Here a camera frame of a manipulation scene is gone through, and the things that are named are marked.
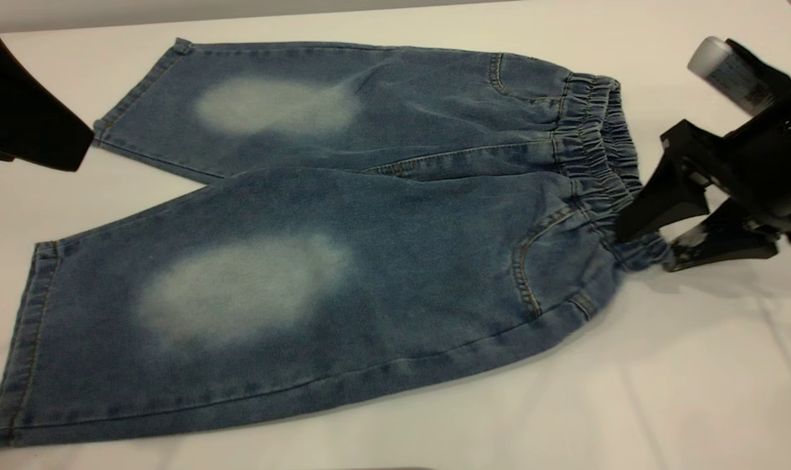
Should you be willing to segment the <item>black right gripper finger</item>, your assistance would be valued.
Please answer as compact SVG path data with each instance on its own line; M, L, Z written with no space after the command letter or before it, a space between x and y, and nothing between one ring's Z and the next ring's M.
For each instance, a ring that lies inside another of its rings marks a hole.
M732 199L670 243L668 272L688 270L728 260L769 259L779 253L778 232L762 231L750 212Z
M709 212L705 188L709 176L682 149L668 147L644 188L615 223L619 243L657 232L661 227Z

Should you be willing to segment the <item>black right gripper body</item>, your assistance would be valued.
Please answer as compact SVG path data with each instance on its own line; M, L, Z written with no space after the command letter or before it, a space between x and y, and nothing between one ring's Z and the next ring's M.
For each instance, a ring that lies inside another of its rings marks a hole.
M791 244L791 96L726 136L681 120L661 141L673 186L686 195L663 211L661 227L708 214L705 188L714 185Z

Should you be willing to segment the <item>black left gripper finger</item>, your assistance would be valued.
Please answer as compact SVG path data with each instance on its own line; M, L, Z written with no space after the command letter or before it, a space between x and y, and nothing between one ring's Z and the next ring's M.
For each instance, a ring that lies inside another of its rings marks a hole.
M93 131L32 77L0 38L0 161L76 172Z

